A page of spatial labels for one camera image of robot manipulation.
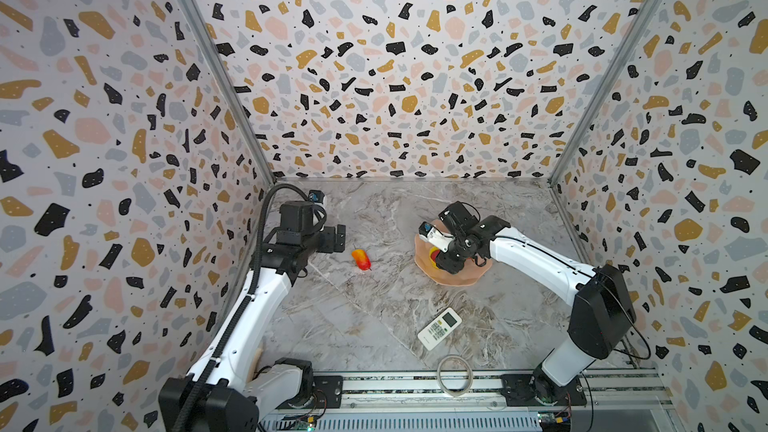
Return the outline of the fake mango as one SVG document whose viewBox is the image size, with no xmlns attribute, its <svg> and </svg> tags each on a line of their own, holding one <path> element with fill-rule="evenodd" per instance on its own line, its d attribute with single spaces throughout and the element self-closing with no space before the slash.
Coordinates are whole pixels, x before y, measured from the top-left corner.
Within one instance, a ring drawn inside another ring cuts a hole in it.
<svg viewBox="0 0 768 432">
<path fill-rule="evenodd" d="M 356 264 L 356 266 L 362 270 L 367 271 L 371 269 L 372 263 L 369 259 L 367 253 L 362 249 L 355 249 L 351 252 L 351 256 L 353 257 L 353 260 Z"/>
</svg>

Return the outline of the fake yellow lemon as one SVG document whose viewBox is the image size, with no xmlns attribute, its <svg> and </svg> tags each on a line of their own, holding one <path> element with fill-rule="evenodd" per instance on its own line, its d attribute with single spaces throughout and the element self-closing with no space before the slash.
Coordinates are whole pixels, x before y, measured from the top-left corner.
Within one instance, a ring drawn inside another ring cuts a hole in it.
<svg viewBox="0 0 768 432">
<path fill-rule="evenodd" d="M 441 253 L 441 250 L 438 248 L 431 248 L 429 252 L 429 262 L 431 264 L 431 267 L 434 269 L 439 269 L 439 265 L 437 264 L 436 259 L 438 258 L 438 255 Z"/>
</svg>

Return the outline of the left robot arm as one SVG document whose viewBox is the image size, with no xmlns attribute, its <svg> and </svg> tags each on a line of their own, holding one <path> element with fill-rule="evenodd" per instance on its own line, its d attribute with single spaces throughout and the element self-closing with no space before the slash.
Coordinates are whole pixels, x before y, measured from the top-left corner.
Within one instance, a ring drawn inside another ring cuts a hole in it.
<svg viewBox="0 0 768 432">
<path fill-rule="evenodd" d="M 325 195 L 289 183 L 264 196 L 256 246 L 233 308 L 184 377 L 170 378 L 158 400 L 169 431 L 259 431 L 279 408 L 315 406 L 311 362 L 281 358 L 258 364 L 263 338 L 281 303 L 316 253 L 345 249 L 346 228 L 327 222 Z"/>
</svg>

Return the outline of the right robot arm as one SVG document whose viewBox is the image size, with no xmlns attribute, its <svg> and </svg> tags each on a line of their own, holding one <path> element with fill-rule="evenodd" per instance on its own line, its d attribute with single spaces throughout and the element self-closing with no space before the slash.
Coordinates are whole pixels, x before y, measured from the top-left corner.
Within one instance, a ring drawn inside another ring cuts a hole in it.
<svg viewBox="0 0 768 432">
<path fill-rule="evenodd" d="M 446 233 L 424 222 L 420 238 L 437 249 L 438 269 L 457 275 L 467 261 L 506 264 L 555 293 L 571 307 L 567 337 L 533 370 L 528 396 L 555 405 L 585 369 L 607 358 L 634 327 L 636 313 L 622 272 L 559 254 L 499 217 L 477 221 L 441 217 Z"/>
</svg>

